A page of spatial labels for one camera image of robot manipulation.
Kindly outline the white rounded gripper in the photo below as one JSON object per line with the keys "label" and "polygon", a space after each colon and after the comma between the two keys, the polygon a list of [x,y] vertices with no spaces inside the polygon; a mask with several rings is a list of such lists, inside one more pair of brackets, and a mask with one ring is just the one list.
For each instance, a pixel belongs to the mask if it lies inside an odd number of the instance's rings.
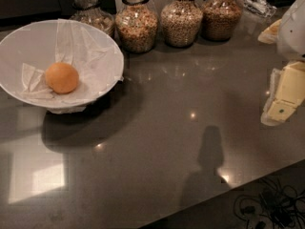
{"label": "white rounded gripper", "polygon": [[285,123],[305,100],[305,0],[295,0],[281,20],[273,22],[257,38],[274,44],[277,51],[291,61],[282,70],[273,69],[269,98],[261,115],[267,126]]}

